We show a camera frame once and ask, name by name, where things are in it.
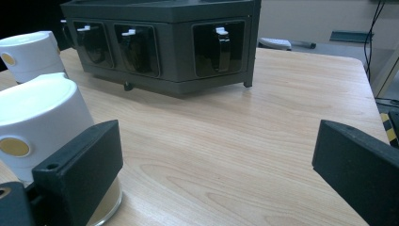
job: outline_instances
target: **white canister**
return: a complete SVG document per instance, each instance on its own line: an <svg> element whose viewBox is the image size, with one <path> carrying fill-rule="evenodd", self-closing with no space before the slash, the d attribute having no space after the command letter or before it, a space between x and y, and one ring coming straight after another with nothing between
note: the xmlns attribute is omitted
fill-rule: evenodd
<svg viewBox="0 0 399 226"><path fill-rule="evenodd" d="M19 84L41 74L65 72L52 31L38 31L2 39L0 57Z"/></svg>
<svg viewBox="0 0 399 226"><path fill-rule="evenodd" d="M51 73L0 91L0 159L23 182L31 170L94 124L65 73Z"/></svg>

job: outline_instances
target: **circular hole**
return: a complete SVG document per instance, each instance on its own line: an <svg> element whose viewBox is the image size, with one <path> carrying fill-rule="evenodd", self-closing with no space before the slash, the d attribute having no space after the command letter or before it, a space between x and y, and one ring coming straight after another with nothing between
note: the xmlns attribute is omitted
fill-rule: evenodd
<svg viewBox="0 0 399 226"><path fill-rule="evenodd" d="M11 188L9 187L0 187L0 200L6 197L10 191Z"/></svg>
<svg viewBox="0 0 399 226"><path fill-rule="evenodd" d="M48 166L47 166L47 169L48 169L48 170L53 170L53 169L55 169L55 168L57 168L57 167L58 167L58 164L57 164L57 163L53 163L53 164L48 165Z"/></svg>

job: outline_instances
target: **table surface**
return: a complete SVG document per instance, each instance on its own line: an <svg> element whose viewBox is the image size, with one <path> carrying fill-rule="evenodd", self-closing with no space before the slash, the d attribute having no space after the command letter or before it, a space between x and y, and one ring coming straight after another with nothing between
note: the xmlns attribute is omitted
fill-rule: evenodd
<svg viewBox="0 0 399 226"><path fill-rule="evenodd" d="M120 124L123 200L106 225L366 225L311 165L321 119L388 143L360 61L257 49L252 88L173 96L61 58L94 121ZM15 180L0 162L0 183Z"/></svg>

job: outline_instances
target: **white wall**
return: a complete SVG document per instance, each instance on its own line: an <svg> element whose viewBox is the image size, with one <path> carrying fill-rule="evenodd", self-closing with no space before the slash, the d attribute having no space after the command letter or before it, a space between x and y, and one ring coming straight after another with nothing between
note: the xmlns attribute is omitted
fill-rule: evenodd
<svg viewBox="0 0 399 226"><path fill-rule="evenodd" d="M371 0L263 0L259 37L353 45L329 41L331 32L368 31L376 6ZM399 47L399 1L385 5L374 32L374 48Z"/></svg>

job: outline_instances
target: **gold label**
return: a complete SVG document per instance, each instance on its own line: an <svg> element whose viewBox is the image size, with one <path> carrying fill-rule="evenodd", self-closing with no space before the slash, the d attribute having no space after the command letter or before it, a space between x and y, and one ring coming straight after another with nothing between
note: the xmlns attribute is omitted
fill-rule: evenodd
<svg viewBox="0 0 399 226"><path fill-rule="evenodd" d="M29 153L29 146L17 138L4 138L0 140L0 150L3 153L21 157Z"/></svg>
<svg viewBox="0 0 399 226"><path fill-rule="evenodd" d="M3 59L4 62L6 62L9 65L14 65L15 64L15 59L10 56L9 54L2 54L1 58Z"/></svg>

